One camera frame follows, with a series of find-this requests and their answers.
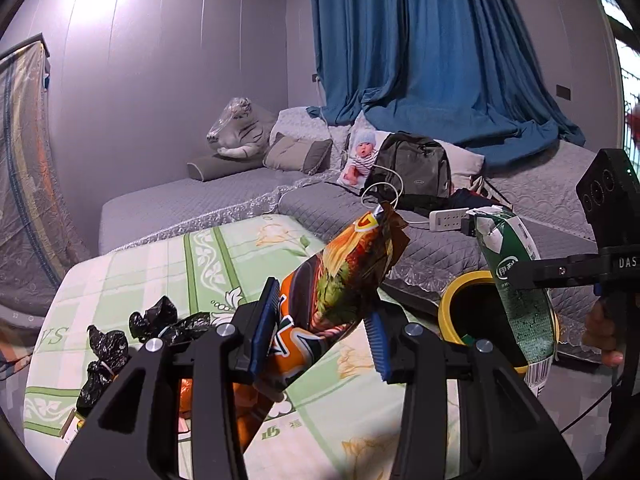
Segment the baby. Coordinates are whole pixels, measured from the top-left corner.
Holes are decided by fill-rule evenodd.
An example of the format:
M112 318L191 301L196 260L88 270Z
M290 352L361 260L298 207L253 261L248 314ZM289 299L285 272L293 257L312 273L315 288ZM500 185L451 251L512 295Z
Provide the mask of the baby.
M358 177L367 178L376 161L376 134L374 132L362 132L355 139L355 156L345 168L343 179L352 186L358 184Z

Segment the silver screw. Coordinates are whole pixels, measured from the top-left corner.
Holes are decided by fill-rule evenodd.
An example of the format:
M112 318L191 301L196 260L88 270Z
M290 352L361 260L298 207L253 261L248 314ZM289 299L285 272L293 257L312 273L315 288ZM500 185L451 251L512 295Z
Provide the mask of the silver screw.
M218 326L216 332L218 332L218 335L221 335L222 337L228 337L236 333L236 327L231 323L223 323Z
M160 339L159 337L155 337L145 343L145 348L150 352L157 352L162 348L162 345L164 345L162 339Z
M423 331L424 329L422 328L422 325L419 325L417 323L408 323L404 326L404 333L412 337L418 337L419 335L422 335Z
M494 350L494 344L488 339L481 339L476 342L476 348L483 354L488 354Z

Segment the blue curtain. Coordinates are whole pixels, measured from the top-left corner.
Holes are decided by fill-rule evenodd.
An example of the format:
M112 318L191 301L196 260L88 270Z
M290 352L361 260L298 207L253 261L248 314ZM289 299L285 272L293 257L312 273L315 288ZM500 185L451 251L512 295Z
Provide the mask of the blue curtain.
M545 90L513 0L312 0L330 125L361 109L378 129L446 140L489 170L580 129Z

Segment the window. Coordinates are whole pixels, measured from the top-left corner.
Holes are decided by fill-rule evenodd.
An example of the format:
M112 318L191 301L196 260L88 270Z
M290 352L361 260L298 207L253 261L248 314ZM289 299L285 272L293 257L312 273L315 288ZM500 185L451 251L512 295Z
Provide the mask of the window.
M640 44L631 31L631 24L615 0L600 0L611 30L616 38L620 70L622 71L622 91L625 100L625 117L640 102ZM622 148L631 159L631 163L640 174L640 150L631 137L631 129L625 121Z

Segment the backpack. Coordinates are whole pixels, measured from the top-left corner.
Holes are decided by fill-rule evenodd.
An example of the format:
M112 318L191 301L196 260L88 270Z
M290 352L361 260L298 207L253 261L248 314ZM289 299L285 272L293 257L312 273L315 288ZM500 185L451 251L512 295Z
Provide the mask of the backpack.
M376 165L394 170L402 177L404 191L396 209L428 215L431 211L446 208L451 170L447 152L435 140L405 132L391 134L380 147ZM376 182L388 182L398 192L401 189L398 177L374 166L363 190ZM369 194L380 201L393 202L396 199L389 186L373 187Z

